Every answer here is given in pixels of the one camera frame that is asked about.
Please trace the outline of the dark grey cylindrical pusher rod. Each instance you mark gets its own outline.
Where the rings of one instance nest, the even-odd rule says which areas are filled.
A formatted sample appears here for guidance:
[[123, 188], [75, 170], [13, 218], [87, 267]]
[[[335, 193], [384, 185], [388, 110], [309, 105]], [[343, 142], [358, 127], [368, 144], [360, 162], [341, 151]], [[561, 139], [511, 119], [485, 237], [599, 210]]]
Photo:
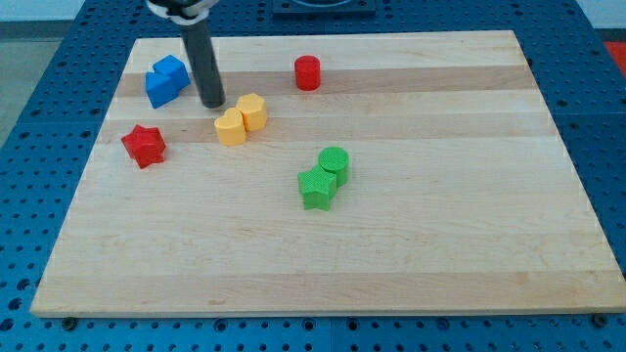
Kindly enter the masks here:
[[202, 104], [220, 108], [226, 98], [207, 20], [182, 25], [181, 38]]

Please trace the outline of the white and black rod mount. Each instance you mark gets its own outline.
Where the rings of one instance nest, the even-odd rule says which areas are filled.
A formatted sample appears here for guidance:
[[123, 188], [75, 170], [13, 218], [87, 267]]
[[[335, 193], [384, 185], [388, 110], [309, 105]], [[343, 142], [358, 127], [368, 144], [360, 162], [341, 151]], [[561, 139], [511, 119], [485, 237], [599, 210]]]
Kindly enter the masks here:
[[198, 23], [206, 20], [209, 10], [219, 0], [147, 0], [146, 5], [158, 17], [174, 23]]

